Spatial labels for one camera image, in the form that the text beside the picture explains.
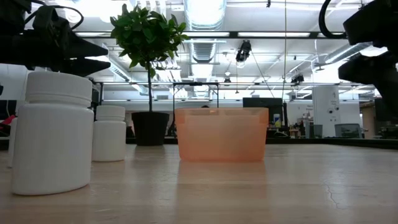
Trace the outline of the ceiling light strip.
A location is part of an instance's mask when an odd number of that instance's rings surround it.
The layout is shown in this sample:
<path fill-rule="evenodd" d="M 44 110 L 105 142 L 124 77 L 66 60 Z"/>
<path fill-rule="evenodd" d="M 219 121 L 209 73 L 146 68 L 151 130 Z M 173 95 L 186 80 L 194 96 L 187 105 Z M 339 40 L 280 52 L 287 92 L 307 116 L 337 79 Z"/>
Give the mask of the ceiling light strip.
<path fill-rule="evenodd" d="M 215 39 L 215 38 L 227 38 L 229 37 L 229 32 L 198 32 L 198 31 L 186 31 L 183 35 L 187 35 L 190 38 L 205 38 L 205 39 Z"/>
<path fill-rule="evenodd" d="M 238 37 L 308 37 L 309 32 L 238 32 Z"/>

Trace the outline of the black monitor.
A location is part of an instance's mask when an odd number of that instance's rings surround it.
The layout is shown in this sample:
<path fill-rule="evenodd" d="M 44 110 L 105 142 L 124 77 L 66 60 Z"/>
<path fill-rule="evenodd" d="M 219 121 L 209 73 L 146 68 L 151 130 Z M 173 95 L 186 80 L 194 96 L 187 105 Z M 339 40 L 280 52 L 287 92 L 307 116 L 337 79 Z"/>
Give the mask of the black monitor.
<path fill-rule="evenodd" d="M 276 138 L 280 128 L 274 126 L 273 114 L 280 114 L 281 124 L 283 125 L 283 105 L 281 98 L 243 98 L 244 108 L 267 108 L 269 112 L 269 126 L 267 137 Z"/>

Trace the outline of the silver ventilation duct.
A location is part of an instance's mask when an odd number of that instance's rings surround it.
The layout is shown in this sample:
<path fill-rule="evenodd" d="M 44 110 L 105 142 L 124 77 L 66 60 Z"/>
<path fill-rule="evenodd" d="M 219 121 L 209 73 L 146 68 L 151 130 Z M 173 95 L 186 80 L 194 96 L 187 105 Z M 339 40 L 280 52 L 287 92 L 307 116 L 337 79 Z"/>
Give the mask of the silver ventilation duct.
<path fill-rule="evenodd" d="M 190 31 L 219 31 L 223 27 L 226 0 L 183 0 Z"/>

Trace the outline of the green leafy small tree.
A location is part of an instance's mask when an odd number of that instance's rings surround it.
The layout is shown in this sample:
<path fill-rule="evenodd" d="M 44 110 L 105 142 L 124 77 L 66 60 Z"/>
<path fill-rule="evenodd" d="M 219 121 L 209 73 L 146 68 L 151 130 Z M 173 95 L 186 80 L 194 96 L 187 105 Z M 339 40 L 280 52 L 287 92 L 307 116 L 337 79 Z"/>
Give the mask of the green leafy small tree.
<path fill-rule="evenodd" d="M 178 55 L 178 47 L 189 36 L 184 34 L 186 23 L 179 24 L 176 17 L 167 19 L 164 15 L 135 6 L 128 10 L 122 5 L 122 12 L 117 17 L 111 17 L 113 25 L 111 37 L 122 48 L 121 57 L 131 59 L 130 68 L 138 65 L 147 71 L 149 111 L 152 112 L 152 79 L 156 71 L 162 67 L 155 62 L 164 62 Z"/>

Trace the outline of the white pill bottle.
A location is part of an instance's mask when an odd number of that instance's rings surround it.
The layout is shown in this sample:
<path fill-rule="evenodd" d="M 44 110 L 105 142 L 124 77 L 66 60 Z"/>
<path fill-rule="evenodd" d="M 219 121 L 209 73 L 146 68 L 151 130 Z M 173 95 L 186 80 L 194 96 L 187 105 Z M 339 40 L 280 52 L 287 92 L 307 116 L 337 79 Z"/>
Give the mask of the white pill bottle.
<path fill-rule="evenodd" d="M 92 161 L 123 161 L 126 153 L 126 110 L 121 106 L 101 105 L 96 108 Z"/>
<path fill-rule="evenodd" d="M 12 167 L 12 160 L 13 160 L 13 155 L 14 155 L 14 145 L 15 145 L 15 140 L 16 140 L 16 126 L 17 126 L 17 118 L 14 118 L 11 121 L 11 130 L 10 130 L 10 135 L 9 135 L 9 147 L 8 147 L 8 163 L 7 166 L 8 168 Z"/>
<path fill-rule="evenodd" d="M 92 83 L 57 72 L 31 72 L 19 108 L 11 191 L 48 195 L 90 182 L 94 112 Z"/>

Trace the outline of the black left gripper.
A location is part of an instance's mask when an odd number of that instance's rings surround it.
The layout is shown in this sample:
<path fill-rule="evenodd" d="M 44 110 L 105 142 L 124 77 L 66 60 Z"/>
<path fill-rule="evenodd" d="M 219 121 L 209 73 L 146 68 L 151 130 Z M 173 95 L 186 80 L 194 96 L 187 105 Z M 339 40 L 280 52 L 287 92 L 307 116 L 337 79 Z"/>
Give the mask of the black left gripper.
<path fill-rule="evenodd" d="M 65 57 L 68 47 L 68 58 Z M 50 41 L 37 30 L 23 34 L 0 31 L 0 63 L 23 65 L 29 70 L 47 67 L 55 72 L 86 77 L 107 69 L 110 62 L 87 59 L 107 55 L 108 50 L 77 36 L 69 28 L 56 32 Z"/>

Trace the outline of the black aluminium table frame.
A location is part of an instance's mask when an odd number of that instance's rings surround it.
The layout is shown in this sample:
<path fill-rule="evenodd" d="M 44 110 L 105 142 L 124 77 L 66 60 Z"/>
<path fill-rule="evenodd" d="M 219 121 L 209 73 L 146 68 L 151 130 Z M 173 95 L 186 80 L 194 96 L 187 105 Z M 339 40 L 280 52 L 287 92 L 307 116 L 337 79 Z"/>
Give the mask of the black aluminium table frame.
<path fill-rule="evenodd" d="M 135 138 L 126 138 L 126 144 L 135 144 Z M 177 138 L 165 138 L 165 145 L 178 145 Z M 224 146 L 224 143 L 205 142 L 205 146 Z M 353 146 L 353 147 L 368 147 L 376 149 L 392 149 L 398 150 L 398 139 L 350 139 L 350 138 L 318 138 L 318 139 L 289 139 L 289 138 L 267 138 L 264 145 L 270 144 L 325 144 L 336 146 Z"/>

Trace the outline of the orange translucent plastic basket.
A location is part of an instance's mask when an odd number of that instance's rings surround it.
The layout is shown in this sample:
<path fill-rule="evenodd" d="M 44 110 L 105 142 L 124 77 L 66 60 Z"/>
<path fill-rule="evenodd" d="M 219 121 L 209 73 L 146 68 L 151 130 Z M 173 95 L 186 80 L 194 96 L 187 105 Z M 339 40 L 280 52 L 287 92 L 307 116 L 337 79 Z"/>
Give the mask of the orange translucent plastic basket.
<path fill-rule="evenodd" d="M 261 161 L 266 148 L 267 108 L 175 110 L 180 158 L 184 161 Z"/>

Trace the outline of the black plant pot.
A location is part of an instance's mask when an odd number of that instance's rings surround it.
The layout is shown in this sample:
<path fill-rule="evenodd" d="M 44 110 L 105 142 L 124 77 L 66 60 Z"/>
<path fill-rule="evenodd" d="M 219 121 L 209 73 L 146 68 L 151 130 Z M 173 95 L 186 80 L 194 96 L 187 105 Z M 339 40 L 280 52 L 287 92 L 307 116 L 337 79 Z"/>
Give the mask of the black plant pot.
<path fill-rule="evenodd" d="M 132 113 L 134 135 L 138 146 L 162 146 L 170 115 L 161 112 Z"/>

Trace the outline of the red object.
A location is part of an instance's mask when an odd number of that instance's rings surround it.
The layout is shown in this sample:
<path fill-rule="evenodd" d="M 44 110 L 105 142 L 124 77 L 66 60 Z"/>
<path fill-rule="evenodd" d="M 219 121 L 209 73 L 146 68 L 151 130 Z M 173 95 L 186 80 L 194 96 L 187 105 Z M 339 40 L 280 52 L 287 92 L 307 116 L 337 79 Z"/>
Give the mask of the red object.
<path fill-rule="evenodd" d="M 6 126 L 9 126 L 14 118 L 16 118 L 16 116 L 13 114 L 13 115 L 10 115 L 5 120 L 1 121 L 0 122 L 0 129 L 2 129 L 2 128 L 6 127 Z"/>

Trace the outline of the white pillar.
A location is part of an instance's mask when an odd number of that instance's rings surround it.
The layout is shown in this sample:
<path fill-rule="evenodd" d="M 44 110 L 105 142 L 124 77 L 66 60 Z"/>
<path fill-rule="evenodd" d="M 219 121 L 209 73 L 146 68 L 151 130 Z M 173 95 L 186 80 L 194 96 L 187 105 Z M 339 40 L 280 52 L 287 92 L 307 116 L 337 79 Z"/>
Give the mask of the white pillar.
<path fill-rule="evenodd" d="M 322 125 L 323 137 L 335 137 L 340 124 L 340 99 L 337 86 L 316 86 L 312 90 L 314 124 Z"/>

